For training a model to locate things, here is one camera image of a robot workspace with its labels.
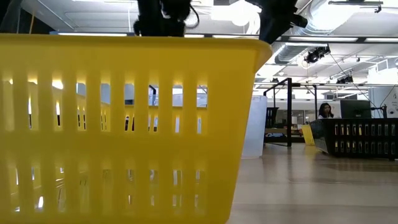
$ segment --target black cable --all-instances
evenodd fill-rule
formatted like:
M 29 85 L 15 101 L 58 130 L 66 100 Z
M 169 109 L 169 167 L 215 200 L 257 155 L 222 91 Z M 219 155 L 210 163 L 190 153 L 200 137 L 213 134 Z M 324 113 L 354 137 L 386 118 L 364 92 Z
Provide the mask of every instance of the black cable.
M 394 90 L 394 88 L 396 87 L 396 85 L 397 85 L 397 84 L 395 84 L 395 85 L 391 88 L 391 90 L 390 90 L 390 92 L 388 93 L 388 95 L 385 97 L 385 99 L 383 100 L 383 102 L 381 102 L 380 107 L 383 105 L 383 103 L 385 102 L 385 100 L 390 96 L 391 92 Z
M 199 14 L 197 13 L 197 11 L 195 10 L 195 8 L 192 6 L 192 5 L 190 5 L 190 8 L 192 9 L 192 11 L 195 13 L 195 15 L 197 16 L 197 23 L 195 24 L 195 25 L 193 25 L 193 26 L 191 26 L 191 27 L 189 27 L 189 26 L 187 26 L 187 29 L 194 29 L 194 28 L 196 28 L 196 27 L 198 27 L 199 26 L 199 24 L 200 24 L 200 18 L 199 18 Z
M 330 56 L 331 56 L 332 59 L 335 61 L 336 65 L 340 68 L 340 70 L 343 72 L 343 74 L 347 76 L 346 72 L 345 72 L 345 71 L 341 68 L 341 66 L 338 64 L 338 62 L 336 61 L 336 59 L 334 58 L 334 56 L 333 56 L 332 54 L 330 54 Z M 353 83 L 353 85 L 361 92 L 361 94 L 362 94 L 363 96 L 366 97 L 366 99 L 369 100 L 369 102 L 371 102 L 371 104 L 372 104 L 375 108 L 377 108 L 377 106 L 376 106 L 376 105 L 375 105 L 375 104 L 362 92 L 361 89 L 358 88 L 357 85 L 355 85 L 355 83 Z

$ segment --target yellow plastic basket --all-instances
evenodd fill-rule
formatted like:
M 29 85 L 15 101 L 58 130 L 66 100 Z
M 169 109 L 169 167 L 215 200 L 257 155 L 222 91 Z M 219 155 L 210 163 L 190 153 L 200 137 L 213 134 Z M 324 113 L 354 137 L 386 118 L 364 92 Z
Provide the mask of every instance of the yellow plastic basket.
M 303 125 L 302 130 L 303 130 L 305 144 L 308 146 L 314 146 L 315 142 L 313 141 L 311 126 Z
M 254 73 L 269 45 L 0 35 L 0 49 L 0 223 L 227 221 Z M 129 83 L 134 106 L 124 105 Z M 159 106 L 148 106 L 152 84 Z M 182 107 L 172 106 L 177 84 Z M 197 108 L 199 85 L 206 108 Z

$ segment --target concrete floor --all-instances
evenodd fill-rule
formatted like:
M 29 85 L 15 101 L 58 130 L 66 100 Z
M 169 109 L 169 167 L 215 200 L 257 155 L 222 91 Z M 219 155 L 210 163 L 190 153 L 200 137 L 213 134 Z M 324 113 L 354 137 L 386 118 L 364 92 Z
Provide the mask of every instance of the concrete floor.
M 268 144 L 242 159 L 229 224 L 397 223 L 398 162 Z

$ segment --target computer monitor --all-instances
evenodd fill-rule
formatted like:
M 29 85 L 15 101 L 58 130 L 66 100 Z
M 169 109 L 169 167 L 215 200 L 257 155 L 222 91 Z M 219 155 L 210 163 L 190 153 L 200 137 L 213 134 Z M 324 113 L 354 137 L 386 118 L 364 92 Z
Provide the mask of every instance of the computer monitor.
M 372 118 L 371 102 L 367 100 L 341 100 L 341 118 Z

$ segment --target black hair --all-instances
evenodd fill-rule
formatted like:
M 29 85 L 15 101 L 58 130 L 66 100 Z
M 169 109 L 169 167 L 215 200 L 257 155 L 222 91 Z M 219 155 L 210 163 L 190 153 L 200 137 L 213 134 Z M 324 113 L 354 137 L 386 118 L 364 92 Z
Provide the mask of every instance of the black hair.
M 329 106 L 329 114 L 325 114 L 325 106 Z M 331 106 L 328 103 L 322 103 L 321 107 L 319 107 L 319 115 L 321 115 L 323 118 L 328 118 L 328 117 L 334 117 L 335 115 L 331 113 Z

